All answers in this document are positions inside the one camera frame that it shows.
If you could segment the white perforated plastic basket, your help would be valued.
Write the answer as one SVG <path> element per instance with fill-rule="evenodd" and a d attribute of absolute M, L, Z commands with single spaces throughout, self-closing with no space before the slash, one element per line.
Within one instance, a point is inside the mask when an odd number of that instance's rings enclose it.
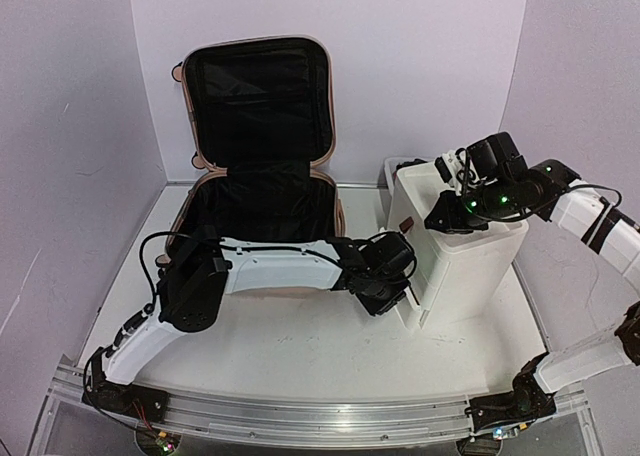
<path fill-rule="evenodd" d="M 383 162 L 383 171 L 387 188 L 391 190 L 395 185 L 396 173 L 400 168 L 432 162 L 434 157 L 394 156 Z"/>

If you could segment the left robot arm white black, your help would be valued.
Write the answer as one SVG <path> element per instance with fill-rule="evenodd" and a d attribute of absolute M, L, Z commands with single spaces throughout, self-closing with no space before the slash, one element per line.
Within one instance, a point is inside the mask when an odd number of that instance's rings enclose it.
<path fill-rule="evenodd" d="M 267 289 L 347 291 L 371 316 L 392 309 L 418 266 L 415 250 L 397 231 L 366 239 L 250 242 L 217 235 L 213 227 L 172 232 L 177 252 L 149 283 L 151 299 L 90 357 L 91 392 L 114 413 L 134 404 L 139 371 L 178 338 L 207 330 L 226 295 Z"/>

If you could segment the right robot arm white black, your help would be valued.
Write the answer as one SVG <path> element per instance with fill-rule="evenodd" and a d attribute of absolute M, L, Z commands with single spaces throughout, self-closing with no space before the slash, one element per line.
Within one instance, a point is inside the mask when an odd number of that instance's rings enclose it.
<path fill-rule="evenodd" d="M 620 191 L 588 182 L 558 159 L 527 163 L 507 132 L 444 153 L 434 166 L 444 187 L 426 229 L 470 234 L 539 218 L 580 241 L 629 289 L 639 289 L 639 224 L 621 210 Z M 524 419 L 572 383 L 638 363 L 639 304 L 633 302 L 608 327 L 527 363 L 503 409 Z"/>

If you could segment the white plastic storage bin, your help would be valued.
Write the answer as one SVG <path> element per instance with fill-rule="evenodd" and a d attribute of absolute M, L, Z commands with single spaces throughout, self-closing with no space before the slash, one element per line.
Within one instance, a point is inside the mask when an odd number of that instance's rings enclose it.
<path fill-rule="evenodd" d="M 426 325 L 444 326 L 480 315 L 498 289 L 529 229 L 526 221 L 491 222 L 485 231 L 444 234 L 427 230 L 426 216 L 448 186 L 432 162 L 400 168 L 389 190 L 387 228 L 401 232 L 418 265 L 410 278 L 418 298 L 432 302 Z"/>

